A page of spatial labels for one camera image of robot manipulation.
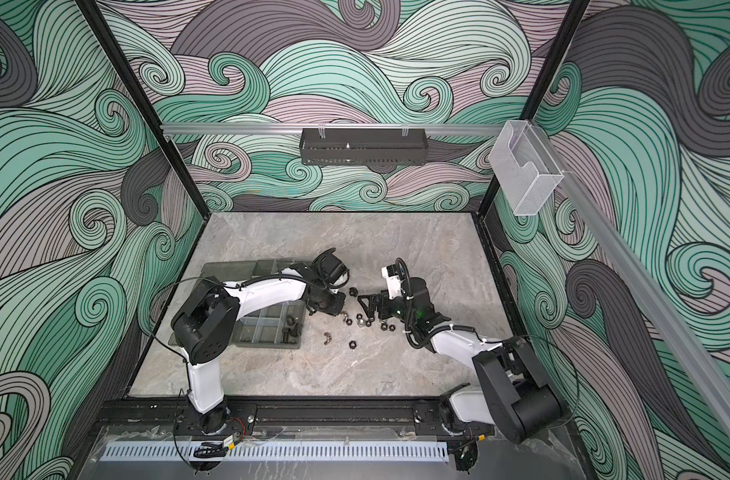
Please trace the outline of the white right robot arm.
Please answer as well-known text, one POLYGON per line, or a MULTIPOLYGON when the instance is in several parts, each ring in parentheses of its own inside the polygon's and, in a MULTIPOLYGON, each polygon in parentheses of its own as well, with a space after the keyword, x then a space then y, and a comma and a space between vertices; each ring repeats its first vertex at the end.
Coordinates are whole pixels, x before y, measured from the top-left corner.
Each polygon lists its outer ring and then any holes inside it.
POLYGON ((356 299, 368 320, 381 321, 389 331, 401 323, 411 347, 451 358, 473 371, 475 385, 461 386, 447 396, 452 422, 492 425, 520 444, 568 415, 567 402, 527 339, 491 339, 455 322, 436 310, 424 279, 390 279, 385 290, 356 299))

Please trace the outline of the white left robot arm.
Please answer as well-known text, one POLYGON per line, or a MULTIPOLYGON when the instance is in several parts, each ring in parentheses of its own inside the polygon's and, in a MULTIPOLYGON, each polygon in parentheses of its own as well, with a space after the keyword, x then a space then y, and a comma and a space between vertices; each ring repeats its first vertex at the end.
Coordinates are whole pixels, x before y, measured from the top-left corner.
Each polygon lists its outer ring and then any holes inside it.
POLYGON ((339 315, 350 269, 333 248, 312 262, 298 262, 278 273, 243 281, 223 282, 200 277, 171 321, 186 359, 188 399, 201 414, 224 404, 219 357, 227 349, 234 327, 244 316, 284 302, 302 301, 310 314, 339 315))

